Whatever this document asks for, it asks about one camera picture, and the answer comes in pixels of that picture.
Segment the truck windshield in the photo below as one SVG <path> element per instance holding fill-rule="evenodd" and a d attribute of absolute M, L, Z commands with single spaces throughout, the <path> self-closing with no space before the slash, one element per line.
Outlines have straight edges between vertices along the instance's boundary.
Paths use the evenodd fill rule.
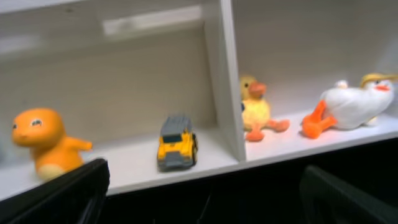
<path fill-rule="evenodd" d="M 163 136 L 163 142 L 164 143 L 172 143 L 172 142 L 179 142 L 182 141 L 181 135 L 176 134 L 172 136 Z"/>

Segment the yellow hat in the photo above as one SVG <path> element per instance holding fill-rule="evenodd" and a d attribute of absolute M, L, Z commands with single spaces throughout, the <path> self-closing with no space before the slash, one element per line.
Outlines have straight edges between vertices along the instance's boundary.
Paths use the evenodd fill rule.
<path fill-rule="evenodd" d="M 377 80 L 396 80 L 398 75 L 383 75 L 381 73 L 370 73 L 362 77 L 361 88 L 364 88 L 368 82 Z"/>

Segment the yellow duck plush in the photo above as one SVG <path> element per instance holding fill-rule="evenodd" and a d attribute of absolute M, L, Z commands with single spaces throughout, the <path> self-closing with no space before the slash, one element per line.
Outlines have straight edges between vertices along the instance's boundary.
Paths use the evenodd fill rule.
<path fill-rule="evenodd" d="M 261 141 L 264 139 L 262 128 L 271 128 L 274 131 L 286 131 L 290 121 L 285 119 L 276 121 L 271 119 L 270 106 L 262 97 L 266 92 L 266 85 L 259 83 L 254 77 L 244 76 L 240 78 L 242 98 L 242 118 L 246 131 L 247 141 Z"/>

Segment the dark area below shelf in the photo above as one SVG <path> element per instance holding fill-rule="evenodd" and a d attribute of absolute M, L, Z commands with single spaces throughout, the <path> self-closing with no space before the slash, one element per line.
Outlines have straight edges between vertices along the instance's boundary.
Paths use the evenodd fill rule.
<path fill-rule="evenodd" d="M 306 223 L 299 195 L 314 164 L 398 205 L 397 139 L 108 197 L 99 223 Z"/>

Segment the toy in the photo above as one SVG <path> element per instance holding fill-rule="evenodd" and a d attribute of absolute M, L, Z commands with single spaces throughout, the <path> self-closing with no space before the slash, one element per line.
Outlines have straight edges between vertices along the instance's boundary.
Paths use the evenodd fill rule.
<path fill-rule="evenodd" d="M 314 112 L 303 119 L 303 133 L 316 139 L 329 127 L 354 129 L 362 124 L 375 125 L 376 116 L 394 98 L 391 80 L 394 75 L 372 73 L 362 79 L 361 88 L 348 88 L 346 81 L 338 82 L 325 91 Z"/>
<path fill-rule="evenodd" d="M 168 117 L 160 131 L 157 164 L 161 170 L 186 168 L 197 163 L 198 142 L 186 116 Z"/>
<path fill-rule="evenodd" d="M 38 176 L 56 178 L 83 164 L 79 150 L 90 150 L 91 142 L 67 136 L 60 115 L 51 109 L 27 110 L 14 120 L 12 140 L 29 147 Z"/>
<path fill-rule="evenodd" d="M 289 128 L 289 120 L 271 119 L 270 106 L 262 97 L 266 92 L 265 84 L 259 83 L 254 77 L 245 76 L 240 78 L 240 87 L 243 125 L 245 130 L 250 131 L 246 135 L 247 141 L 261 141 L 264 138 L 262 128 L 271 128 L 277 132 Z"/>

